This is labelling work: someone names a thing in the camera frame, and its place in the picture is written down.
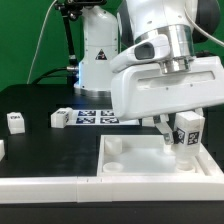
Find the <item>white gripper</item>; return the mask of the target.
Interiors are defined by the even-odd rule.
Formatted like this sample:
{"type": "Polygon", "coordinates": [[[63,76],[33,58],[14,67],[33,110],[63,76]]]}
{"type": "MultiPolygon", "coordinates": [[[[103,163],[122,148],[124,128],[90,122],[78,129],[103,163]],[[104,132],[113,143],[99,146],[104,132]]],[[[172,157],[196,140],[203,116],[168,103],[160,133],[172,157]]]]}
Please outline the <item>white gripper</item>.
{"type": "Polygon", "coordinates": [[[168,37],[160,34],[129,47],[110,62],[115,116],[120,120],[154,116],[167,145],[174,138],[166,114],[194,109],[204,117],[203,107],[224,104],[224,66],[219,57],[195,58],[188,71],[164,74],[159,61],[170,52],[168,37]]]}

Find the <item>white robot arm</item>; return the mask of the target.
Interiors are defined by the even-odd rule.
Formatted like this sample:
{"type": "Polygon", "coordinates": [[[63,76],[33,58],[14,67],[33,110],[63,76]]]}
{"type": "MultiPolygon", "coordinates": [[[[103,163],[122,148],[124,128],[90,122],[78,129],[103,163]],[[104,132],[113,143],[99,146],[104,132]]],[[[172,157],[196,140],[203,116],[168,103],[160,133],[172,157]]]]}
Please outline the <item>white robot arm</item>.
{"type": "Polygon", "coordinates": [[[217,0],[123,0],[115,16],[86,6],[78,92],[109,95],[121,120],[223,104],[220,59],[193,47],[219,15],[217,0]]]}

